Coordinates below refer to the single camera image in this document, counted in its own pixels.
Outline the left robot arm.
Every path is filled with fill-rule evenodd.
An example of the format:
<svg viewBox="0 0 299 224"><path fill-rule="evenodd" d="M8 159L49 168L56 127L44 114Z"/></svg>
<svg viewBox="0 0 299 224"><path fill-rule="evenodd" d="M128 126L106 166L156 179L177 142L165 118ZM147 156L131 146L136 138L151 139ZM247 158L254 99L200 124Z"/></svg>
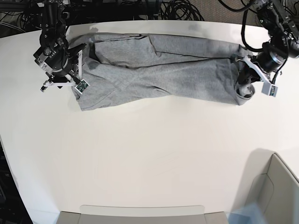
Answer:
<svg viewBox="0 0 299 224"><path fill-rule="evenodd" d="M239 9L231 8L223 1L220 3L231 12L243 13L242 42L247 50L256 53L240 59L244 67L237 79L236 92L250 98L254 94L252 83L262 82L262 93L276 96L282 68L289 58L299 57L299 18L289 15L278 0L251 0ZM251 7L270 37L259 49L251 47L245 39L247 14Z"/></svg>

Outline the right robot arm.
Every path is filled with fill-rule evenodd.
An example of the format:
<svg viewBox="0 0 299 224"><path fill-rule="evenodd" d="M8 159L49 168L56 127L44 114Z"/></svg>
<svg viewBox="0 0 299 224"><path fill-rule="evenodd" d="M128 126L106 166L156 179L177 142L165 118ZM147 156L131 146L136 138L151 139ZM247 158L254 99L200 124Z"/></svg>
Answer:
<svg viewBox="0 0 299 224"><path fill-rule="evenodd" d="M45 71L48 79L41 91L48 87L71 86L79 94L89 86L82 76L82 54L86 44L69 48L67 26L62 17L65 4L62 0L39 0L41 34L40 48L33 54L35 63Z"/></svg>

